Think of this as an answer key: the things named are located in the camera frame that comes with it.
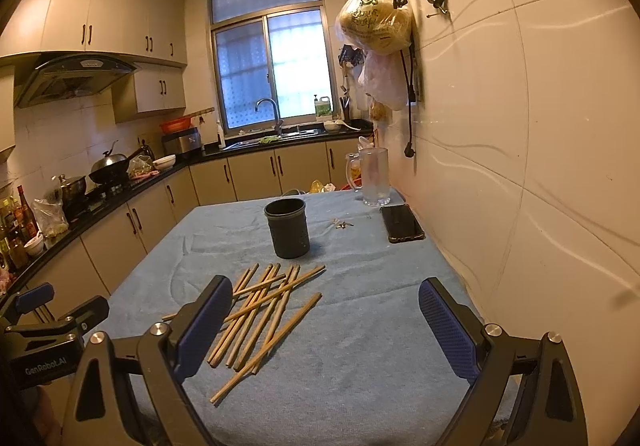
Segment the hanging plastic bag with bread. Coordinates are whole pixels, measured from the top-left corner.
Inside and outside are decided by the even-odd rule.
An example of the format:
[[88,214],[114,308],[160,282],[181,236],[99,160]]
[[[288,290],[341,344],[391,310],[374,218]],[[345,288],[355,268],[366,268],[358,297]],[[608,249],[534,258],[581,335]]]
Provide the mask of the hanging plastic bag with bread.
[[397,0],[347,0],[336,16],[336,36],[366,53],[391,55],[411,44],[413,14]]

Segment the white bowl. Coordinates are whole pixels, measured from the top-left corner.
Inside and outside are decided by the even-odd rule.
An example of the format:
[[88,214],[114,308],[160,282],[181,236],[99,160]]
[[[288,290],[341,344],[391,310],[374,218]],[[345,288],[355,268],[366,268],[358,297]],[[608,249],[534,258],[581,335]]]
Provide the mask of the white bowl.
[[168,156],[154,160],[153,166],[157,171],[166,171],[176,164],[176,160],[177,156],[175,154],[168,154]]

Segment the wooden chopstick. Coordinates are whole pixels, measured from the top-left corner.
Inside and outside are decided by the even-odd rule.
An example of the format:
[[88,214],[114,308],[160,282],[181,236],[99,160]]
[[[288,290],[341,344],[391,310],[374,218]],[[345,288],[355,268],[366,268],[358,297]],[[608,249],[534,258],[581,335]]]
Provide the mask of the wooden chopstick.
[[258,302],[266,296],[271,285],[280,279],[280,267],[280,264],[270,264],[260,282],[262,285],[248,292],[248,297],[240,309],[241,315],[230,322],[229,328],[224,332],[221,341],[210,355],[210,366],[217,367],[223,360],[226,361],[227,367],[232,367],[235,364],[242,343],[258,314]]
[[[255,264],[250,270],[247,270],[243,274],[240,280],[240,283],[234,288],[234,291],[247,288],[248,285],[250,284],[250,280],[254,276],[254,273],[256,273],[256,270],[258,270],[258,267],[259,265]],[[241,308],[246,307],[250,303],[253,303],[255,292],[256,291],[249,293],[247,296],[244,296],[244,301],[243,301],[243,304],[241,305]],[[214,346],[214,348],[212,349],[212,351],[208,356],[207,362],[209,363],[209,365],[213,365],[218,360],[220,355],[220,350],[226,346],[226,343],[228,341],[228,336],[230,336],[230,334],[232,333],[232,329],[236,326],[236,322],[238,320],[239,318],[235,319],[233,322],[228,322],[228,324],[222,329],[224,333],[222,334],[220,340]]]
[[277,299],[267,302],[265,307],[259,307],[253,325],[250,327],[250,331],[242,343],[236,362],[231,367],[233,370],[240,371],[250,360],[252,354],[258,350],[258,345],[265,344],[265,338],[270,327],[270,320],[273,318],[273,313],[279,299],[280,296]]
[[252,312],[253,310],[258,310],[258,308],[262,307],[265,303],[273,299],[277,299],[281,294],[285,292],[294,290],[300,284],[304,284],[305,282],[310,281],[315,276],[321,275],[325,270],[326,270],[325,265],[317,266],[310,272],[303,274],[303,276],[296,278],[294,281],[290,282],[289,284],[284,284],[282,287],[277,288],[276,291],[270,292],[265,296],[263,296],[262,298],[258,299],[257,301],[248,304],[246,307],[241,308],[237,312],[228,315],[226,318],[224,318],[224,323],[228,324],[228,322],[233,322],[235,319],[238,319],[244,316],[245,314]]
[[[242,298],[243,296],[247,296],[249,293],[265,289],[268,286],[270,286],[270,284],[273,284],[276,281],[284,279],[285,276],[286,276],[285,274],[280,274],[280,275],[277,275],[277,276],[273,276],[273,277],[271,277],[269,279],[266,279],[264,281],[258,282],[258,284],[254,284],[254,286],[250,286],[250,287],[235,291],[232,294],[232,300],[235,301],[235,300],[237,300],[239,298]],[[162,322],[170,322],[171,319],[174,319],[177,316],[177,314],[178,313],[162,316],[162,318],[160,318],[160,320]]]
[[[277,274],[279,273],[280,267],[281,267],[280,264],[271,264],[268,267],[267,273],[265,273],[264,279],[262,281],[269,279],[273,276],[277,276]],[[269,292],[270,286],[268,286],[265,289],[256,291],[253,302],[265,296]],[[232,333],[230,334],[228,343],[221,350],[222,357],[227,359],[226,360],[227,367],[231,368],[234,365],[236,356],[238,356],[239,350],[242,346],[242,342],[244,341],[247,333],[250,331],[250,327],[253,325],[254,319],[258,314],[258,310],[253,310],[252,312],[247,313],[244,316],[240,317],[239,320],[236,322],[236,326],[232,329]]]
[[[299,271],[300,271],[300,266],[295,265],[292,269],[292,272],[288,275],[289,284],[292,284],[292,282],[297,279]],[[276,309],[274,310],[274,313],[273,313],[273,318],[271,318],[270,320],[270,327],[268,329],[268,332],[265,338],[265,344],[267,344],[276,334],[278,327],[280,325],[282,315],[285,311],[286,304],[288,304],[288,299],[290,298],[291,292],[292,290],[285,291],[282,293],[282,296],[280,296],[280,299],[276,305]]]
[[286,325],[279,330],[271,340],[269,340],[262,349],[250,359],[245,366],[235,374],[217,393],[211,398],[210,402],[214,405],[221,402],[226,395],[237,386],[250,372],[262,363],[262,361],[271,354],[271,351],[280,344],[293,329],[305,318],[305,316],[317,305],[321,300],[322,294],[320,292],[315,293],[309,301],[286,323]]

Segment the steel pot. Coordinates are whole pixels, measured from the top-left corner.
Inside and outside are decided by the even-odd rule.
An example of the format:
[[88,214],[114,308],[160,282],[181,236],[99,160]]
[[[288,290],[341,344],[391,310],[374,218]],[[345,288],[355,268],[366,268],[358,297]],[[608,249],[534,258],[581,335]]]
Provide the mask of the steel pot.
[[67,177],[65,174],[52,177],[52,198],[62,203],[65,211],[82,211],[87,205],[87,181],[85,175]]

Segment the small keys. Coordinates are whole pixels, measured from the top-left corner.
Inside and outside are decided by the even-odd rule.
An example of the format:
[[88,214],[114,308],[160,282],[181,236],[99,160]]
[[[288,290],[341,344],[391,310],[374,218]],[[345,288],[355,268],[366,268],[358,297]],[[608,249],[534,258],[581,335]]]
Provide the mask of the small keys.
[[338,218],[334,218],[332,220],[332,225],[333,225],[334,228],[339,228],[339,229],[345,229],[347,227],[354,226],[354,224],[346,222],[346,221],[339,220]]

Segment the black utensil holder cup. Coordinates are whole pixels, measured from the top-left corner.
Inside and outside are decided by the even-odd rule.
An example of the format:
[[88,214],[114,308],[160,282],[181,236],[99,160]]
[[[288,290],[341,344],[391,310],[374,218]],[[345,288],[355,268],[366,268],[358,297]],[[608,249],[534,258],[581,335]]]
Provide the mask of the black utensil holder cup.
[[306,203],[302,198],[282,197],[265,206],[274,252],[279,258],[292,260],[310,248],[306,221]]

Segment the red basin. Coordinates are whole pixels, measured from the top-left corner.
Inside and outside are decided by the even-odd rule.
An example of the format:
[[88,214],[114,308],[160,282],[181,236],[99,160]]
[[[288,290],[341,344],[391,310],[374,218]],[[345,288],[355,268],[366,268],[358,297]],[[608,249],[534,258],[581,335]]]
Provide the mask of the red basin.
[[165,135],[169,135],[187,130],[191,126],[191,117],[182,117],[162,123],[160,129]]

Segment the green detergent bottle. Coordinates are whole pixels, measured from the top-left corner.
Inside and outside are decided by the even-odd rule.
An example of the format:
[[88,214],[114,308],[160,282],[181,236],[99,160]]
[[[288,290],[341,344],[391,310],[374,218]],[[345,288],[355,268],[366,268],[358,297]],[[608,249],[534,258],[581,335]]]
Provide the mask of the green detergent bottle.
[[314,96],[314,112],[319,121],[331,120],[333,117],[332,98],[330,96]]

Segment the black wok with lid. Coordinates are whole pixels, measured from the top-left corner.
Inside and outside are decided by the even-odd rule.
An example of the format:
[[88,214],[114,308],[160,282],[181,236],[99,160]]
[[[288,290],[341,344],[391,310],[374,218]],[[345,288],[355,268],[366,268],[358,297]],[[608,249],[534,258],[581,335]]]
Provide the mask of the black wok with lid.
[[139,147],[130,156],[124,154],[114,154],[115,143],[105,151],[103,157],[91,168],[90,180],[97,185],[122,184],[128,180],[128,168],[132,158],[144,153],[144,147]]

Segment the black smartphone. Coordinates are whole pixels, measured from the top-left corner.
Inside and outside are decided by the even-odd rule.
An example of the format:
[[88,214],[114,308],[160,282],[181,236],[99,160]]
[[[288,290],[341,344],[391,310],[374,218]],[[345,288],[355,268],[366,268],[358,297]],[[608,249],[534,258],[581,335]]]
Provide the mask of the black smartphone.
[[391,244],[425,238],[425,232],[408,204],[382,206],[380,212]]

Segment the upper kitchen cabinets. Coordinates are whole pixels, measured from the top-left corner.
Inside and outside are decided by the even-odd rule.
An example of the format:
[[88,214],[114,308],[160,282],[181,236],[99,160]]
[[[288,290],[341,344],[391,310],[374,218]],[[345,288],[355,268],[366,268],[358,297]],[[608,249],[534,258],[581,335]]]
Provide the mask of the upper kitchen cabinets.
[[115,117],[129,121],[182,109],[184,0],[21,0],[1,35],[16,80],[42,54],[107,53],[137,71],[114,83]]

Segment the range hood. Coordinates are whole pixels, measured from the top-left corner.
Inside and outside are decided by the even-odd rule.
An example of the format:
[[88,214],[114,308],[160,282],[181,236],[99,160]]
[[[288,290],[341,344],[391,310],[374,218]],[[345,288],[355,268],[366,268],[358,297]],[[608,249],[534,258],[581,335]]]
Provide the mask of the range hood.
[[137,71],[132,62],[107,53],[47,53],[15,82],[14,106],[29,108],[100,94]]

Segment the blue towel table cloth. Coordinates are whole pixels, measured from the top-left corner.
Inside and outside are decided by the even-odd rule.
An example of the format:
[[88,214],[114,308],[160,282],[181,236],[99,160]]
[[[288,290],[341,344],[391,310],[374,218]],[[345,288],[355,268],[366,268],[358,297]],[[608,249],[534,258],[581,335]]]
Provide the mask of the blue towel table cloth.
[[[431,445],[469,385],[451,370],[419,308],[422,280],[438,278],[460,303],[459,278],[430,240],[391,244],[378,210],[352,192],[305,199],[310,250],[286,310],[321,300],[254,376],[219,404],[230,379],[201,366],[184,382],[206,429],[226,445]],[[137,336],[198,297],[215,275],[237,280],[276,260],[260,200],[200,206],[113,293],[103,323]],[[354,224],[334,228],[338,218]]]

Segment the clear glass pitcher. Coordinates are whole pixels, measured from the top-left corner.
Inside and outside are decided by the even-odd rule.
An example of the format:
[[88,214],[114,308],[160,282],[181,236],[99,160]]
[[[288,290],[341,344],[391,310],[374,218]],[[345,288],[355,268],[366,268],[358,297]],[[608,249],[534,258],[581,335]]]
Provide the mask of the clear glass pitcher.
[[390,166],[386,148],[364,148],[348,154],[345,174],[349,186],[361,192],[367,206],[386,206],[390,203]]

